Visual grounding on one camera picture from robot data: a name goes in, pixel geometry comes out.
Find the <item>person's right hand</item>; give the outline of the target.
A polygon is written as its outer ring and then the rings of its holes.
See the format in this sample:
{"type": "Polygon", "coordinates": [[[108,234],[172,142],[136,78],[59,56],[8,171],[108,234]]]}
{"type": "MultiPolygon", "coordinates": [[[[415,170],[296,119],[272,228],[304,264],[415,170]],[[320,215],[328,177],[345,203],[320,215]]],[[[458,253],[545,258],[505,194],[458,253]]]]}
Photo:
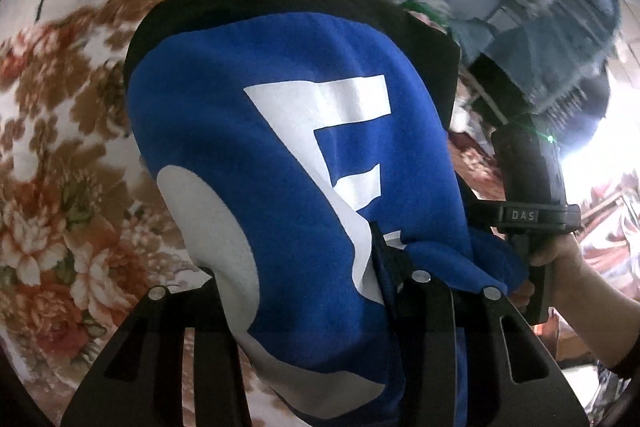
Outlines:
{"type": "Polygon", "coordinates": [[[527,279],[509,294],[512,305],[520,312],[527,309],[536,293],[537,284],[532,280],[535,269],[549,270],[544,277],[547,285],[544,293],[551,306],[559,303],[564,293],[563,287],[570,283],[582,263],[582,251],[574,234],[549,236],[537,244],[527,261],[527,279]]]}

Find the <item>person's right forearm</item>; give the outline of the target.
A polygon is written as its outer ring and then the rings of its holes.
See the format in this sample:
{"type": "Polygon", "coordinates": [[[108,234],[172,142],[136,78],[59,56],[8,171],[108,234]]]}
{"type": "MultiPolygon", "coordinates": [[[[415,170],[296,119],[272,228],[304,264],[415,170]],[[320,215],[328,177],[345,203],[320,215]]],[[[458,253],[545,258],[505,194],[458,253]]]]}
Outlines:
{"type": "Polygon", "coordinates": [[[639,303],[612,287],[580,250],[552,262],[552,306],[608,369],[619,366],[639,340],[639,303]]]}

